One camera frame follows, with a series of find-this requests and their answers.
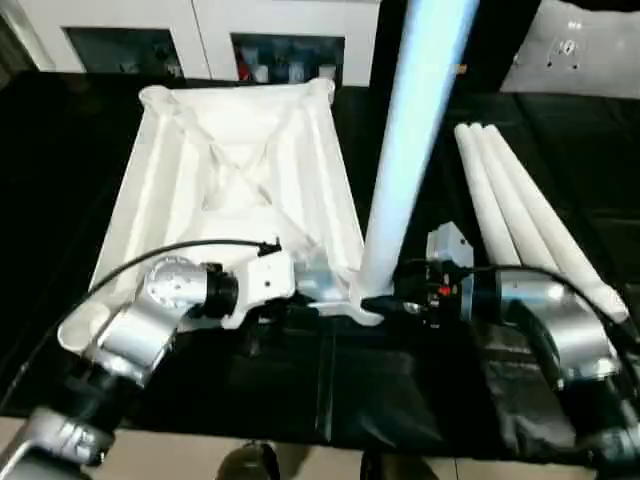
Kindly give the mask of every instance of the black surface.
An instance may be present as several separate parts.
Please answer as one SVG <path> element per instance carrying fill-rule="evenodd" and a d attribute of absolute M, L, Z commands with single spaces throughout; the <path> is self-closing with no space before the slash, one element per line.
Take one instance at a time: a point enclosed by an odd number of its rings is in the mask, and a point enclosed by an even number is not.
<path fill-rule="evenodd" d="M 142 109 L 136 77 L 25 75 L 0 93 L 3 218 L 10 283 L 0 336 L 6 391 L 43 331 L 88 284 Z M 343 88 L 335 125 L 362 226 L 386 116 L 372 91 Z M 548 95 L 456 96 L 403 248 L 453 220 L 485 263 L 453 126 L 499 126 L 605 279 L 640 308 L 640 103 Z M 584 463 L 522 338 L 295 316 L 270 327 L 183 336 L 131 426 L 427 455 Z M 69 365 L 51 339 L 4 414 L 25 415 Z"/>
<path fill-rule="evenodd" d="M 573 3 L 580 8 L 594 11 L 635 12 L 640 10 L 640 5 L 634 0 L 571 0 L 566 3 Z"/>

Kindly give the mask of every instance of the white tube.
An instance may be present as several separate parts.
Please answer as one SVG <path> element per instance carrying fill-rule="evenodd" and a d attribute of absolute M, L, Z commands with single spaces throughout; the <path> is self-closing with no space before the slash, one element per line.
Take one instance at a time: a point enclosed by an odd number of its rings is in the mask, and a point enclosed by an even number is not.
<path fill-rule="evenodd" d="M 391 289 L 477 4 L 478 0 L 409 2 L 362 265 L 350 292 L 358 305 L 360 298 Z"/>
<path fill-rule="evenodd" d="M 480 147 L 480 158 L 489 176 L 491 188 L 500 205 L 509 233 L 516 245 L 522 263 L 549 270 L 558 270 L 556 263 L 540 236 L 535 223 L 520 200 L 518 192 L 503 170 L 498 154 L 492 148 L 482 127 L 474 123 L 471 132 Z"/>
<path fill-rule="evenodd" d="M 560 271 L 606 313 L 616 319 L 626 318 L 629 312 L 618 293 L 602 281 L 500 131 L 494 125 L 484 131 Z"/>
<path fill-rule="evenodd" d="M 520 265 L 518 252 L 491 189 L 487 172 L 480 159 L 479 147 L 469 127 L 460 124 L 453 132 L 489 261 L 499 265 Z"/>

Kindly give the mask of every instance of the white cabinet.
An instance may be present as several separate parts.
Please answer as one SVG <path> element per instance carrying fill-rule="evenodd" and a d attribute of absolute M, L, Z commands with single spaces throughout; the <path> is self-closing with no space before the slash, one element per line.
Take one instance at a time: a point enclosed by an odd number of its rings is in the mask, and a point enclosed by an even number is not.
<path fill-rule="evenodd" d="M 191 78 L 209 78 L 198 24 L 190 0 L 18 0 L 33 30 L 53 62 L 53 70 L 84 72 L 89 59 L 81 59 L 78 45 L 95 50 L 94 61 L 106 62 L 100 55 L 101 39 L 122 43 L 129 36 L 149 42 L 169 39 L 181 73 Z M 162 56 L 171 52 L 160 52 Z M 135 68 L 121 60 L 122 71 Z"/>
<path fill-rule="evenodd" d="M 368 85 L 380 1 L 7 0 L 5 5 L 21 10 L 23 19 L 13 22 L 14 30 L 30 24 L 37 41 L 23 42 L 34 59 L 50 60 L 37 62 L 43 70 L 158 73 L 163 68 L 191 78 L 238 80 L 239 71 L 243 77 L 243 69 L 252 69 L 252 75 L 260 69 L 261 81 L 306 81 L 320 74 L 346 85 Z M 247 48 L 252 42 L 259 47 Z M 265 53 L 270 42 L 275 53 Z M 260 50 L 252 58 L 263 64 L 244 62 L 240 51 L 251 48 Z"/>

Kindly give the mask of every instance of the floor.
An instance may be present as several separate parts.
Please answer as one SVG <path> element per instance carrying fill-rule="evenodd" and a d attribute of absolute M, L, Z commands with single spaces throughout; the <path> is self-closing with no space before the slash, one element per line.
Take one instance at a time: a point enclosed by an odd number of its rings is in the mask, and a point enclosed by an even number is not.
<path fill-rule="evenodd" d="M 4 448 L 21 421 L 0 418 L 0 448 Z M 92 473 L 94 480 L 212 480 L 222 459 L 243 440 L 122 431 L 105 464 Z M 360 452 L 331 448 L 277 444 L 275 449 L 283 480 L 358 479 Z M 592 480 L 595 474 L 581 468 L 556 465 L 429 459 L 439 480 Z M 406 462 L 385 458 L 389 480 L 420 480 L 406 473 Z"/>

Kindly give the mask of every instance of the light blue tube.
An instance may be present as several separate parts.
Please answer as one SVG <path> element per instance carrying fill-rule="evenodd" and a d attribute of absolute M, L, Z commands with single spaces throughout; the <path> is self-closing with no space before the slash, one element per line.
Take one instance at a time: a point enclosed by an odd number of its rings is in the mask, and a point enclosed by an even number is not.
<path fill-rule="evenodd" d="M 478 0 L 409 1 L 353 299 L 391 289 L 477 5 Z"/>

